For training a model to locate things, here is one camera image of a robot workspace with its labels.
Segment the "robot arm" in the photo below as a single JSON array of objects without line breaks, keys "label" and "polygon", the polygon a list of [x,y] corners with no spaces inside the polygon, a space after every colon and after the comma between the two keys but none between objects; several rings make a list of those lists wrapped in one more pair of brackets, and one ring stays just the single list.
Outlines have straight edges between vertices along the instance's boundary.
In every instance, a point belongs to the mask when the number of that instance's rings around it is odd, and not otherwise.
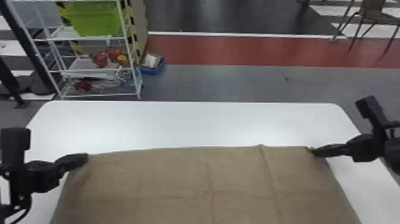
[{"label": "robot arm", "polygon": [[2,129],[0,175],[10,186],[10,204],[0,203],[0,224],[5,219],[24,210],[24,213],[10,224],[18,223],[32,206],[33,193],[46,193],[60,184],[65,172],[83,166],[87,154],[66,155],[54,163],[31,161],[24,163],[25,150],[30,148],[30,130],[25,128]]},{"label": "robot arm", "polygon": [[373,96],[358,100],[355,104],[362,117],[372,124],[372,134],[356,136],[345,144],[311,148],[310,151],[317,157],[351,156],[357,163],[383,157],[386,164],[400,175],[400,137],[396,137],[400,122],[389,121]]}]

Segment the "brown fabric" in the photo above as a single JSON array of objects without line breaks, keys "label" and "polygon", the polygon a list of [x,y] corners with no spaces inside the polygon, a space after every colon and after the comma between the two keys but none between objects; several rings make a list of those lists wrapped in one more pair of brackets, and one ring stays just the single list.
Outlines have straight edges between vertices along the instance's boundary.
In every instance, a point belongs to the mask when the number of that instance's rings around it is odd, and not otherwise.
[{"label": "brown fabric", "polygon": [[183,148],[92,155],[52,224],[354,224],[324,159],[305,148]]}]

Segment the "white table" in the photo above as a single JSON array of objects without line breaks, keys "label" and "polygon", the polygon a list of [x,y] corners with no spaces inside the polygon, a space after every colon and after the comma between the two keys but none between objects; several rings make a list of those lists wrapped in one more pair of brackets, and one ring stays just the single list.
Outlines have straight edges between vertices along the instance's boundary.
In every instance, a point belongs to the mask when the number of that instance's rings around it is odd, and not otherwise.
[{"label": "white table", "polygon": [[[158,147],[316,147],[359,134],[337,105],[298,103],[53,101],[28,128],[26,160],[51,161],[71,153]],[[340,157],[329,164],[363,224],[398,223],[400,187],[381,161],[355,164]],[[35,195],[22,223],[48,223],[60,192]],[[3,200],[6,193],[2,189]]]}]

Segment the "blue tray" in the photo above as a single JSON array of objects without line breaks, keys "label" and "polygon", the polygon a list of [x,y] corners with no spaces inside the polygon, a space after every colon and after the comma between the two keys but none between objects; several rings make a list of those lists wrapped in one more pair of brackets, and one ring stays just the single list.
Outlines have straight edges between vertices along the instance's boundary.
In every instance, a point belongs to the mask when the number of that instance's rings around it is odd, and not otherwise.
[{"label": "blue tray", "polygon": [[157,68],[150,69],[150,68],[141,66],[140,71],[142,72],[142,74],[150,74],[152,76],[157,76],[157,75],[161,74],[164,67],[165,67],[165,58],[162,57]]}]

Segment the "black stand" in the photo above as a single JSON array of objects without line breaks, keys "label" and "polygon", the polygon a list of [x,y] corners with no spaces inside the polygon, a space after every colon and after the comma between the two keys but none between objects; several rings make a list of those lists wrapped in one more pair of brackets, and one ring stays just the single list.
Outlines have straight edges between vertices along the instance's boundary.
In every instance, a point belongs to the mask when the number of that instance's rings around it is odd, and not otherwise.
[{"label": "black stand", "polygon": [[[26,36],[24,30],[18,25],[17,21],[14,19],[13,14],[11,13],[10,9],[8,8],[7,1],[0,1],[0,11],[4,18],[6,19],[8,25],[10,26],[11,30],[14,32],[15,36],[17,37],[19,43],[21,44],[22,48],[25,50],[26,55],[29,57],[30,61],[35,68],[36,73],[31,75],[33,77],[17,77],[15,81],[11,82],[18,82],[19,88],[16,89],[17,92],[22,93],[25,91],[32,91],[34,94],[37,95],[49,95],[55,92],[55,89],[47,76],[46,69],[40,63],[39,59],[36,56],[35,51],[32,48],[32,45]],[[7,93],[8,88],[0,88],[0,94]]]},{"label": "black stand", "polygon": [[3,59],[0,57],[0,80],[2,82],[1,88],[5,88],[12,97],[17,101],[16,108],[26,108],[29,104],[28,101],[24,101],[19,92],[23,89],[29,89],[30,83],[32,81],[26,80],[24,82],[18,82],[13,76],[11,71],[8,69],[7,65],[4,63]]}]

